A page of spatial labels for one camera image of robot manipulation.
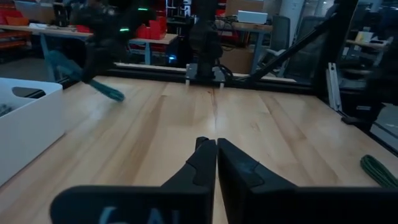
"wire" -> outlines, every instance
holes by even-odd
[[[226,81],[235,80],[234,73],[225,65],[222,65],[219,59],[216,60],[216,66],[220,68],[221,72],[224,74]]]
[[[69,76],[71,79],[81,81],[81,73],[83,71],[81,67],[74,61],[69,60],[61,52],[57,50],[51,51],[48,57],[46,57],[46,60],[48,60],[55,68],[58,68],[58,71]],[[91,80],[88,84],[112,100],[116,100],[118,102],[122,102],[124,100],[124,95],[119,90],[115,90],[114,88],[97,82],[96,80]]]
[[[223,32],[224,32],[224,30],[225,30],[225,28],[226,28],[226,25],[229,25],[229,26],[230,26],[230,28],[231,28],[233,34],[237,34],[237,32],[236,32],[236,30],[235,30],[235,28],[234,28],[234,25],[233,25],[233,22],[236,22],[236,17],[235,17],[235,16],[226,16],[226,17],[217,16],[216,19],[219,20],[219,21],[223,21],[223,22],[224,22],[224,26],[223,26],[223,28],[221,29],[221,34],[220,34],[220,36],[223,35]],[[232,51],[232,50],[234,50],[235,48],[236,48],[235,45],[233,45],[233,46],[225,46],[225,44],[224,44],[224,46],[223,46],[223,50],[224,50],[224,51],[227,51],[227,52]]]

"black cable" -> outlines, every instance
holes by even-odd
[[[220,59],[216,59],[216,66],[220,68],[221,72],[224,74],[225,80],[226,81],[232,81],[235,79],[234,73],[227,68],[225,65],[222,65],[220,63]]]
[[[223,32],[224,32],[227,24],[231,27],[232,33],[236,34],[236,30],[235,30],[235,28],[233,26],[233,22],[236,21],[236,18],[234,16],[216,17],[216,19],[219,20],[219,21],[223,21],[224,22],[224,26],[221,29],[220,36],[223,35]],[[225,46],[225,45],[223,45],[222,47],[223,47],[223,50],[227,51],[227,52],[232,51],[232,50],[234,50],[236,48],[236,46],[232,46],[232,47],[226,49],[225,47],[227,47],[227,46]]]

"wooden tabletop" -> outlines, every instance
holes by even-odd
[[[349,44],[354,44],[358,45],[360,47],[370,47],[376,50],[383,50],[388,47],[386,44],[377,44],[377,43],[367,43],[367,42],[361,42],[361,41],[355,41],[355,40],[346,40],[347,43]]]
[[[222,20],[216,20],[215,24],[217,27],[223,28],[225,22]],[[253,29],[253,30],[267,31],[267,32],[272,31],[272,26],[270,26],[270,25],[251,24],[251,23],[245,23],[245,22],[233,22],[232,25],[234,26],[235,29]],[[230,26],[228,24],[226,24],[225,29],[230,29]]]
[[[64,91],[67,133],[0,188],[0,223],[48,224],[62,190],[82,184],[159,186],[199,136],[227,138],[299,186],[376,186],[366,154],[398,175],[398,158],[314,96],[113,77],[117,103],[85,84]],[[213,223],[227,224],[216,182]]]
[[[90,35],[92,35],[91,33],[83,33],[83,32],[65,30],[62,28],[43,29],[43,28],[39,28],[39,27],[29,27],[29,26],[0,25],[0,29],[21,30],[21,31],[28,31],[28,32],[39,32],[42,34],[65,35],[65,36],[75,36],[75,37],[89,37]],[[136,38],[136,39],[134,39],[134,41],[149,42],[149,43],[154,43],[154,44],[170,44],[174,39],[177,38],[177,36],[178,36],[177,34],[166,34],[166,36],[161,40]]]

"white box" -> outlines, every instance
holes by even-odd
[[[39,99],[13,94],[15,87],[43,90]],[[0,185],[7,182],[65,132],[62,86],[0,78],[0,104],[14,110],[0,117]]]
[[[265,12],[238,11],[238,22],[265,24],[267,22],[267,18],[268,14]]]

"green rope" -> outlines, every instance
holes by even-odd
[[[398,188],[398,179],[373,156],[362,157],[361,167],[381,187]]]
[[[81,81],[82,69],[80,68],[80,66],[77,65],[74,61],[69,60],[61,52],[52,50],[46,59],[53,67],[58,68],[58,71],[76,81]],[[118,102],[122,102],[124,100],[124,95],[119,90],[115,90],[114,88],[97,82],[96,80],[91,80],[88,84],[94,89],[98,90],[100,93],[113,100],[116,100]]]

